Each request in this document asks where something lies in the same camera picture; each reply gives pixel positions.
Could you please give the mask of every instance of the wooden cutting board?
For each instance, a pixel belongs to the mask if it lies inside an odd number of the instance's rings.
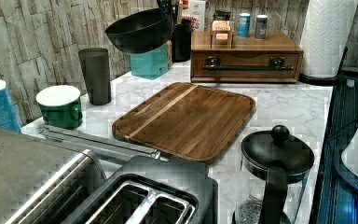
[[[113,124],[114,137],[191,161],[213,163],[253,115],[251,97],[173,83]]]

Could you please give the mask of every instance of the toaster slot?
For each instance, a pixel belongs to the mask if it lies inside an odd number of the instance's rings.
[[[169,193],[125,181],[89,218],[89,224],[182,224],[195,207]]]

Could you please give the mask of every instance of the black container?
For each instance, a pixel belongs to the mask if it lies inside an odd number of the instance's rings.
[[[116,21],[105,32],[117,49],[136,54],[165,44],[171,38],[172,29],[172,14],[162,18],[159,9],[153,8]]]
[[[191,21],[182,19],[172,33],[172,60],[175,63],[187,61],[191,56]]]
[[[105,105],[112,100],[109,55],[107,49],[82,49],[78,52],[89,102]]]
[[[213,14],[214,21],[229,21],[230,17],[231,12],[225,10],[215,10]]]

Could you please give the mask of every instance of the black cup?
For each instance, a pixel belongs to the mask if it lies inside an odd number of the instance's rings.
[[[105,105],[112,100],[110,92],[109,55],[107,49],[82,49],[78,52],[89,102]]]
[[[181,24],[176,24],[172,33],[172,61],[184,62],[191,55],[191,21],[182,19]]]

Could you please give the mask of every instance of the metal tongs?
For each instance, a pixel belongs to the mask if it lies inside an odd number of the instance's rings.
[[[162,18],[166,18],[172,14],[171,0],[157,0],[157,4]]]

